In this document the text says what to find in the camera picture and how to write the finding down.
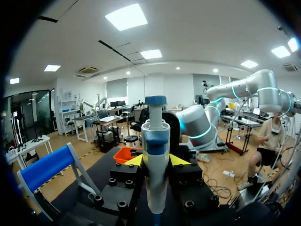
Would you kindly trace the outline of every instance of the ceiling light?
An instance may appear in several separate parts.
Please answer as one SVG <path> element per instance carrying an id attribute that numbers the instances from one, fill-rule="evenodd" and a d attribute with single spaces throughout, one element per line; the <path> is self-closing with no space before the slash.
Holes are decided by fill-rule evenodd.
<path id="1" fill-rule="evenodd" d="M 19 83 L 20 82 L 20 78 L 15 78 L 15 79 L 10 79 L 10 84 L 16 84 L 16 83 Z"/>
<path id="2" fill-rule="evenodd" d="M 240 65 L 247 67 L 247 68 L 252 68 L 252 67 L 256 67 L 258 65 L 258 63 L 251 61 L 251 60 L 246 60 L 245 62 L 241 63 Z"/>
<path id="3" fill-rule="evenodd" d="M 290 55 L 290 52 L 284 46 L 279 46 L 275 49 L 272 49 L 271 52 L 279 58 L 287 57 Z"/>
<path id="4" fill-rule="evenodd" d="M 145 59 L 161 58 L 162 54 L 159 49 L 140 52 Z"/>
<path id="5" fill-rule="evenodd" d="M 295 38 L 290 39 L 287 44 L 290 47 L 292 52 L 296 51 L 299 47 L 297 40 Z"/>
<path id="6" fill-rule="evenodd" d="M 139 4 L 118 9 L 108 15 L 105 15 L 105 18 L 107 18 L 120 31 L 147 24 Z"/>
<path id="7" fill-rule="evenodd" d="M 47 65 L 44 69 L 45 72 L 56 72 L 61 66 L 60 65 Z"/>

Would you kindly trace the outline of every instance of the orange bin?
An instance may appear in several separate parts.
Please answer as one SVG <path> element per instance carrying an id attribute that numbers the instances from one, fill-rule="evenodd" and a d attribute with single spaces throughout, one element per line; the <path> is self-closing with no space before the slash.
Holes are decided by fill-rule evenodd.
<path id="1" fill-rule="evenodd" d="M 142 148 L 123 147 L 114 155 L 114 160 L 117 163 L 125 163 L 135 158 L 135 156 L 131 156 L 131 149 L 142 150 Z"/>

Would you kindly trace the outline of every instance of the white t-shirt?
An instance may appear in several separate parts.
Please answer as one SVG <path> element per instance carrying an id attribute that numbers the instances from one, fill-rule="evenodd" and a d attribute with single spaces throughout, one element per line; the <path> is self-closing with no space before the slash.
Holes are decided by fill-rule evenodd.
<path id="1" fill-rule="evenodd" d="M 275 130 L 279 130 L 279 134 L 273 134 L 272 133 L 272 127 Z M 263 142 L 262 145 L 259 147 L 266 148 L 269 150 L 275 150 L 279 144 L 282 143 L 283 137 L 284 137 L 284 128 L 281 124 L 281 121 L 279 124 L 275 124 L 271 119 L 266 120 L 259 131 L 258 134 L 259 137 L 266 137 L 268 136 L 268 141 Z"/>

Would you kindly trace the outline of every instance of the yellow triangle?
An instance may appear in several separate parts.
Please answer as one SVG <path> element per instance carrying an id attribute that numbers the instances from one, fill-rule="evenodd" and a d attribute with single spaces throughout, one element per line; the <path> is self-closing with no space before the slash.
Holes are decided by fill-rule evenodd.
<path id="1" fill-rule="evenodd" d="M 142 154 L 123 163 L 124 165 L 129 165 L 129 164 L 133 164 L 133 165 L 136 165 L 136 166 L 140 166 L 141 165 L 141 161 L 142 161 Z"/>
<path id="2" fill-rule="evenodd" d="M 189 162 L 187 162 L 187 161 L 185 161 L 183 159 L 180 159 L 177 156 L 174 156 L 173 154 L 169 154 L 169 158 L 170 158 L 171 163 L 172 163 L 173 166 L 179 165 L 179 164 L 183 164 L 183 165 L 190 164 Z"/>

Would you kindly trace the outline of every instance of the metal rack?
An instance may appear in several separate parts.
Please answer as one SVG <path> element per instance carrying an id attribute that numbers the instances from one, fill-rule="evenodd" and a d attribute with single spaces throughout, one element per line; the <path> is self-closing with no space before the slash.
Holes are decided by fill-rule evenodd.
<path id="1" fill-rule="evenodd" d="M 60 125 L 62 127 L 62 133 L 67 136 L 67 133 L 71 132 L 73 130 L 71 125 L 68 125 L 66 122 L 66 118 L 70 118 L 70 120 L 79 117 L 79 101 L 80 101 L 80 94 L 76 94 L 72 97 L 70 100 L 66 100 L 63 98 L 63 95 L 59 95 L 57 97 L 57 103 L 59 106 L 59 121 Z"/>

